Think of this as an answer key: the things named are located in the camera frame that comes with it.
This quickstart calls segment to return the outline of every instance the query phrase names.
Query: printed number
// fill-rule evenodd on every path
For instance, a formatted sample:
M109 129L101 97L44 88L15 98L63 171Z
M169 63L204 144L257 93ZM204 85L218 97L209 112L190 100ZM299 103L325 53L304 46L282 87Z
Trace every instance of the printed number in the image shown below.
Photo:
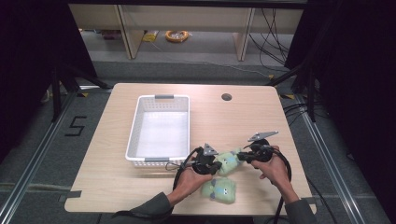
M82 133L82 130L84 130L85 126L81 126L81 125L74 125L74 123L76 122L76 119L85 119L87 118L86 116L75 116L73 118L72 123L70 124L69 128L77 128L79 129L78 133L67 133L64 136L67 137L75 137L75 136L80 136Z

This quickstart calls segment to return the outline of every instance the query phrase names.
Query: sleeve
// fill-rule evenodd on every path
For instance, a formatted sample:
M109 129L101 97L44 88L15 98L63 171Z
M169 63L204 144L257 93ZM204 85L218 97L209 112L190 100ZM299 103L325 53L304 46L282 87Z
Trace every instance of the sleeve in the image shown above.
M172 207L166 195L161 192L142 205L130 211L119 211L108 224L158 224L172 214Z
M299 200L285 205L289 222L292 224L318 223L317 218L306 200Z

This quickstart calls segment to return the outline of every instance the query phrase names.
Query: yellow object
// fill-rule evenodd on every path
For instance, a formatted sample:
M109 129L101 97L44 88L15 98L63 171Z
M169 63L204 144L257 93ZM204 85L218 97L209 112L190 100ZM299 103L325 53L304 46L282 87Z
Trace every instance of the yellow object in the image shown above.
M165 37L170 42L181 43L189 37L189 32L187 31L168 31Z
M142 40L145 42L154 42L157 38L158 31L147 31L144 35Z

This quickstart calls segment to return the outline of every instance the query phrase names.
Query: wooden panel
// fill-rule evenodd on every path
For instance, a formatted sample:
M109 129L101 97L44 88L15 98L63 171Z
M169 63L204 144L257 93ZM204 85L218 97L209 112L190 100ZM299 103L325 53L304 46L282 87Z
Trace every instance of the wooden panel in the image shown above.
M114 5L69 4L73 17L81 29L119 30L118 13Z
M294 35L302 14L303 11L301 9L276 9L277 33L283 35ZM261 8L256 8L250 32L268 34L269 29L265 19L267 19L271 25L274 19L273 15L274 13L271 8L264 8L263 10Z
M246 31L249 8L122 6L127 29L187 30L208 32Z

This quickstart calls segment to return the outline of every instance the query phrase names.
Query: green plush toy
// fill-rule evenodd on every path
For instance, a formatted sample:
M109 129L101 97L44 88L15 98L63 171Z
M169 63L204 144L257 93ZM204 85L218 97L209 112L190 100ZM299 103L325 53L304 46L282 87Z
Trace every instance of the green plush toy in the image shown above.
M234 170L238 165L242 164L242 161L238 160L237 154L241 151L241 148L237 148L234 151L220 153L215 161L221 162L221 168L218 170L219 175L227 175Z
M202 195L219 203L234 203L235 183L227 177L212 179L203 184Z

